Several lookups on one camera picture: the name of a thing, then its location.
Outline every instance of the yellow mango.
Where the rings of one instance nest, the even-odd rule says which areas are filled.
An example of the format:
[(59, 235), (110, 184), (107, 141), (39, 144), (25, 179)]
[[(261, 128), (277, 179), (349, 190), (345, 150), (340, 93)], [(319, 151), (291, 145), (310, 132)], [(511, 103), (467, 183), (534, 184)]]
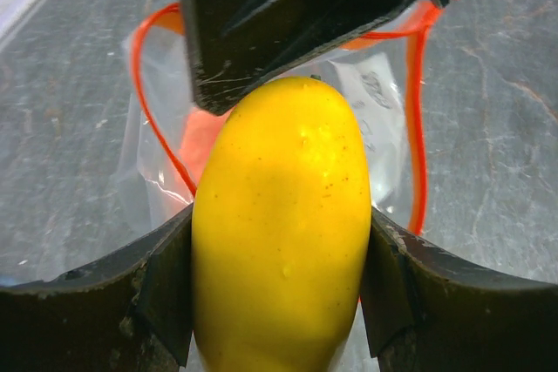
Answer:
[(344, 98), (280, 78), (236, 106), (192, 220), (194, 336), (208, 372), (323, 372), (357, 307), (368, 166)]

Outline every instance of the marble countertop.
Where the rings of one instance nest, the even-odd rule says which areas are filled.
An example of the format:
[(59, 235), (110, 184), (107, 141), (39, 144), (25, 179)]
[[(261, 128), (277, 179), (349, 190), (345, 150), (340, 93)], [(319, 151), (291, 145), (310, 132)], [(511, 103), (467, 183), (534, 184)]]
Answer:
[[(172, 1), (45, 0), (0, 52), (0, 275), (50, 279), (138, 237), (111, 178), (131, 93), (120, 44)], [(425, 237), (558, 283), (556, 22), (558, 0), (453, 3), (423, 106)]]

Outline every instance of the orange cord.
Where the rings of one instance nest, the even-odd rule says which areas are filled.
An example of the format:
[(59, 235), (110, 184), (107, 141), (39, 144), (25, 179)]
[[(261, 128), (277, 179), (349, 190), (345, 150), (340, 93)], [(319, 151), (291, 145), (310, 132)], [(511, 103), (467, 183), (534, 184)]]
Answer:
[[(151, 27), (162, 17), (171, 13), (180, 13), (179, 5), (171, 3), (167, 7), (158, 10), (151, 16), (146, 18), (133, 35), (132, 43), (132, 77), (135, 84), (136, 92), (138, 94), (139, 104), (146, 114), (148, 123), (153, 128), (153, 132), (159, 140), (161, 146), (167, 153), (174, 167), (179, 175), (184, 179), (192, 196), (195, 197), (196, 184), (190, 177), (186, 167), (175, 156), (169, 147), (165, 137), (160, 132), (159, 127), (149, 111), (146, 101), (146, 95), (143, 90), (141, 80), (141, 50), (147, 33)], [(363, 35), (361, 38), (365, 39), (395, 39), (401, 37), (410, 37), (414, 44), (414, 48), (409, 49), (414, 52), (412, 57), (408, 57), (408, 64), (410, 66), (410, 74), (408, 85), (411, 86), (411, 95), (408, 95), (405, 101), (405, 115), (407, 118), (407, 130), (409, 133), (409, 143), (412, 156), (412, 172), (413, 172), (413, 202), (412, 202), (412, 215), (409, 221), (408, 229), (413, 233), (420, 235), (425, 223), (426, 215), (426, 201), (428, 191), (428, 175), (426, 166), (426, 148), (425, 138), (423, 132), (422, 121), (422, 108), (421, 108), (421, 83), (422, 83), (422, 65), (425, 52), (426, 38), (428, 31), (432, 26), (435, 18), (432, 19), (430, 24), (421, 27), (420, 30), (402, 30), (396, 32), (370, 32)]]
[(179, 5), (177, 3), (171, 3), (167, 7), (156, 11), (151, 16), (147, 17), (139, 26), (139, 28), (133, 34), (132, 40), (132, 79), (133, 83), (136, 88), (136, 92), (138, 94), (139, 104), (141, 105), (141, 109), (146, 114), (147, 122), (153, 128), (153, 133), (155, 137), (159, 140), (163, 150), (167, 153), (168, 157), (171, 159), (174, 167), (178, 171), (179, 175), (184, 179), (186, 186), (190, 190), (190, 193), (193, 197), (195, 197), (195, 193), (197, 191), (197, 187), (195, 182), (190, 177), (190, 173), (186, 169), (186, 167), (182, 164), (182, 162), (174, 155), (171, 147), (168, 145), (165, 137), (161, 133), (157, 123), (151, 112), (149, 111), (149, 106), (146, 100), (146, 94), (143, 90), (143, 82), (141, 80), (141, 49), (143, 48), (143, 43), (146, 39), (147, 33), (154, 25), (154, 23), (159, 20), (164, 15), (169, 13), (180, 13)]

